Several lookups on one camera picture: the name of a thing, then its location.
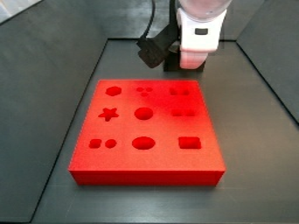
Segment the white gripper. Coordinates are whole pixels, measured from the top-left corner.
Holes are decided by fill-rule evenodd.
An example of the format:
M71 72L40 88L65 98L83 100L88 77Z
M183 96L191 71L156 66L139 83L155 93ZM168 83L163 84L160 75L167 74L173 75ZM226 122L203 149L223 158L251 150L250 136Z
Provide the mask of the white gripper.
M220 29L227 12L215 18L199 20L183 10L177 10L180 35L180 68L196 69L206 61L208 54L219 47Z

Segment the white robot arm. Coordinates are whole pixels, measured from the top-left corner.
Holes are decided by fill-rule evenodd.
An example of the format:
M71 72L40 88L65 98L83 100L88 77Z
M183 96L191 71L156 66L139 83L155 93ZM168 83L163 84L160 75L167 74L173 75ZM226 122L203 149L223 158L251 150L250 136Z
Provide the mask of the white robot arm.
M180 68L196 69L218 50L220 29L232 0L179 0Z

